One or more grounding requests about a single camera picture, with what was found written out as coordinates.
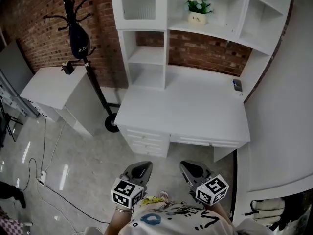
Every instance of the coat rack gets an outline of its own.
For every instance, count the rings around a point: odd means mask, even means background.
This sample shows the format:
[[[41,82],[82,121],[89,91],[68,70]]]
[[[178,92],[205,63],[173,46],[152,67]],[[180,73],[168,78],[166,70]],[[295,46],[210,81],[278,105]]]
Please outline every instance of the coat rack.
[[[108,112],[109,116],[107,117],[105,121],[105,127],[110,132],[118,132],[118,127],[114,124],[114,120],[116,118],[117,113],[113,113],[109,107],[109,103],[106,101],[105,97],[103,96],[103,93],[100,89],[100,85],[96,79],[96,75],[87,60],[87,56],[90,56],[94,50],[95,47],[92,49],[92,51],[89,53],[90,50],[90,39],[88,34],[83,30],[83,28],[78,24],[78,22],[81,22],[85,20],[87,17],[91,16],[90,13],[88,13],[85,17],[78,20],[76,19],[77,11],[82,7],[82,5],[87,0],[83,0],[75,9],[74,11],[74,0],[63,0],[66,17],[59,16],[59,15],[53,15],[53,16],[44,16],[45,18],[62,18],[67,22],[67,26],[58,28],[58,31],[65,30],[69,27],[69,38],[70,38],[70,47],[73,53],[73,56],[79,60],[83,60],[85,63],[85,68],[87,70],[88,77],[92,83],[92,86],[94,90],[96,91],[103,107]]]

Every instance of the white flower pot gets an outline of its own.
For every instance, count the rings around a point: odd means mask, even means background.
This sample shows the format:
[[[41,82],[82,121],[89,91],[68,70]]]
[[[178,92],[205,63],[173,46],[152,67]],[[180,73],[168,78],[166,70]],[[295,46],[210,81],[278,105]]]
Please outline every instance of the white flower pot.
[[[188,16],[188,22],[191,22],[193,24],[206,24],[206,14],[190,11]]]

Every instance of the white floor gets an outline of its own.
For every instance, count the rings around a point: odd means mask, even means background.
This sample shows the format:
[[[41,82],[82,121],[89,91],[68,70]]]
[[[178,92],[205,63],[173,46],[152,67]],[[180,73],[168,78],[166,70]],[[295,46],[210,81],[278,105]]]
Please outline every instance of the white floor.
[[[116,177],[125,168],[139,161],[152,161],[154,170],[148,183],[148,194],[157,195],[161,190],[170,194],[172,200],[183,200],[195,204],[180,170],[181,160],[197,160],[205,163],[211,170],[221,174],[229,183],[229,192],[222,200],[227,212],[230,210],[233,183],[233,156],[213,163],[213,150],[204,146],[171,143],[167,159],[133,153],[120,133],[110,133],[105,129],[96,137],[87,138],[79,135],[64,121],[46,122],[44,118],[27,118],[20,130],[16,143],[7,135],[4,148],[0,151],[0,181],[25,188],[28,179],[28,162],[37,161],[37,176],[40,175],[44,150],[43,170],[49,165],[52,151],[60,131],[63,132],[55,149],[51,166],[47,169],[46,185],[54,189],[74,205],[101,221],[109,222],[115,209],[111,202],[110,189]],[[24,192],[27,207],[21,210],[20,204],[10,200],[0,201],[3,209],[11,218],[17,218],[22,211],[24,219],[33,222],[32,235],[70,235],[74,233],[70,223],[59,211],[41,200],[36,191],[35,163],[31,161],[31,177]],[[77,232],[88,226],[96,226],[101,231],[106,224],[94,221],[61,197],[38,184],[38,191],[43,199],[52,204],[71,221]]]

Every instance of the white bookshelf hutch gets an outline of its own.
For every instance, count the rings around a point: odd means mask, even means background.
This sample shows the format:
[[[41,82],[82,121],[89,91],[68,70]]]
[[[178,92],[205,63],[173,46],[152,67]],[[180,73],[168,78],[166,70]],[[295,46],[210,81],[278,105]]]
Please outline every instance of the white bookshelf hutch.
[[[208,0],[206,25],[190,24],[187,0],[112,0],[129,83],[115,123],[133,152],[166,157],[169,143],[214,147],[214,160],[250,141],[243,105],[280,39],[291,0]],[[241,74],[168,65],[170,30],[253,49]],[[164,32],[163,47],[136,45],[136,31]],[[234,93],[240,79],[243,93]]]

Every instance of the potted plant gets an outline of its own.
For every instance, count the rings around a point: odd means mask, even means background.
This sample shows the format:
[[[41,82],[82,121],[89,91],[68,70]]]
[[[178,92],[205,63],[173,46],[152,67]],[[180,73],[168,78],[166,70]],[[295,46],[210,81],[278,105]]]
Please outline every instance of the potted plant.
[[[188,0],[185,9],[190,11],[188,21],[193,24],[206,24],[206,14],[213,13],[207,0]]]

